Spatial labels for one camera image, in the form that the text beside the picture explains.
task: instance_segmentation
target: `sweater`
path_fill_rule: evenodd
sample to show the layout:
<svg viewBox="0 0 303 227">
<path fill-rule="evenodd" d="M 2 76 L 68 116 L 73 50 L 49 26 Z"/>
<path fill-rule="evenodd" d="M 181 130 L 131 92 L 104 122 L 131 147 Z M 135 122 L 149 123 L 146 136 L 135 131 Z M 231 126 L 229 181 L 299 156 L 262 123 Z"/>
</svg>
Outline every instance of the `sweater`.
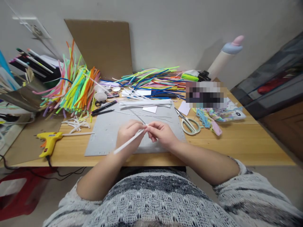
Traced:
<svg viewBox="0 0 303 227">
<path fill-rule="evenodd" d="M 303 213 L 240 161 L 238 176 L 213 186 L 219 204 L 185 172 L 144 169 L 117 182 L 103 201 L 81 199 L 77 184 L 44 227 L 303 226 Z"/>
</svg>

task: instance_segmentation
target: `wooden table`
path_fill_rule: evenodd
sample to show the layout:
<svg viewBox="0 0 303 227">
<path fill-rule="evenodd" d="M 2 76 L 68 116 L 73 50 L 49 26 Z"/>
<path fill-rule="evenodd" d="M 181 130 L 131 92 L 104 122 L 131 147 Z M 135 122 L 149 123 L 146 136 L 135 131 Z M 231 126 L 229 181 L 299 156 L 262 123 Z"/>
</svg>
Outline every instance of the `wooden table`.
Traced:
<svg viewBox="0 0 303 227">
<path fill-rule="evenodd" d="M 234 102 L 236 98 L 228 91 L 227 96 Z M 178 108 L 181 100 L 175 103 Z M 259 123 L 245 110 L 245 120 L 233 121 L 230 124 L 220 125 L 223 133 L 218 138 L 209 129 L 202 128 L 195 136 L 185 134 L 187 141 L 193 145 L 215 150 L 222 154 L 239 159 L 248 166 L 292 166 L 295 163 L 267 134 Z M 195 118 L 195 113 L 190 110 L 188 117 Z M 92 131 L 96 117 L 93 118 Z M 71 127 L 63 124 L 60 131 L 69 133 Z M 85 157 L 84 153 L 90 136 L 64 137 L 56 143 L 51 157 L 53 166 L 95 166 L 104 156 Z M 134 154 L 125 166 L 182 166 L 184 163 L 171 153 L 159 154 Z M 48 166 L 45 159 L 37 159 L 17 164 L 15 166 Z"/>
</svg>

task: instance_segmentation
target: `red stool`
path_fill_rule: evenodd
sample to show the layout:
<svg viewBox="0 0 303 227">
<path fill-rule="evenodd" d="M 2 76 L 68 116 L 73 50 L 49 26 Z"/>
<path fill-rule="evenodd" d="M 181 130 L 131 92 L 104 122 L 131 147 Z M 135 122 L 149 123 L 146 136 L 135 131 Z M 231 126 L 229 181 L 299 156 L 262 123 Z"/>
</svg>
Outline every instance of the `red stool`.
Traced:
<svg viewBox="0 0 303 227">
<path fill-rule="evenodd" d="M 50 167 L 32 168 L 31 170 L 40 176 L 55 173 L 55 170 Z M 26 168 L 19 168 L 0 180 L 0 184 L 3 181 L 22 178 L 25 178 L 26 182 L 18 193 L 0 197 L 0 221 L 32 213 L 48 182 L 48 180 L 26 171 Z"/>
</svg>

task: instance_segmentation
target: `white scissors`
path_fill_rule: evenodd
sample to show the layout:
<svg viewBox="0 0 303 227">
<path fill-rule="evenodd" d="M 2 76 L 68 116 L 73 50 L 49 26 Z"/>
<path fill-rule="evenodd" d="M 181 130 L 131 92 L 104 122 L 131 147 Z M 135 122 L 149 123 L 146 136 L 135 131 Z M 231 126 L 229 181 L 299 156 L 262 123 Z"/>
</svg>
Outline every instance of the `white scissors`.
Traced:
<svg viewBox="0 0 303 227">
<path fill-rule="evenodd" d="M 191 118 L 184 117 L 184 115 L 176 107 L 175 107 L 175 110 L 177 111 L 178 115 L 182 118 L 181 127 L 186 134 L 193 136 L 195 134 L 198 134 L 201 131 L 199 122 L 196 122 L 195 120 L 193 120 Z M 197 126 L 198 129 L 196 129 L 190 121 L 193 122 Z M 188 127 L 190 132 L 185 130 L 183 124 L 185 124 Z"/>
</svg>

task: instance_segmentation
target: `gray cutting mat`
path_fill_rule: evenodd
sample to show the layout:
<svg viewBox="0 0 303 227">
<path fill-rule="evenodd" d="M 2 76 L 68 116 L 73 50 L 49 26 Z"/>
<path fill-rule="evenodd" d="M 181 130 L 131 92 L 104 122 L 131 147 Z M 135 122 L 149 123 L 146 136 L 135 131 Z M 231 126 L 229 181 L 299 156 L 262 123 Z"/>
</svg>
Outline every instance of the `gray cutting mat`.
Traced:
<svg viewBox="0 0 303 227">
<path fill-rule="evenodd" d="M 123 108 L 120 110 L 120 105 L 117 103 L 108 109 L 114 109 L 120 112 L 133 114 L 129 109 L 138 111 L 140 113 L 150 115 L 150 116 L 167 116 L 171 118 L 162 118 L 157 119 L 154 117 L 148 116 L 139 116 L 146 124 L 152 121 L 162 121 L 169 124 L 170 128 L 176 135 L 179 140 L 185 141 L 184 132 L 181 128 L 179 116 L 175 111 L 174 104 L 172 103 L 171 107 L 158 107 L 156 113 L 151 113 L 142 110 L 142 107 L 131 107 L 131 108 Z M 84 156 L 99 156 L 99 155 L 107 155 L 109 152 L 113 151 L 116 145 L 116 139 L 118 134 L 119 127 L 126 123 L 130 119 L 140 120 L 135 115 L 127 115 L 124 113 L 118 112 L 110 112 L 97 116 L 96 123 L 93 129 L 95 134 L 91 135 L 88 146 L 86 148 L 86 152 Z M 160 143 L 152 143 L 150 138 L 148 138 L 148 134 L 146 133 L 143 137 L 141 144 L 135 154 L 140 153 L 160 153 L 166 152 L 166 150 L 160 145 Z"/>
</svg>

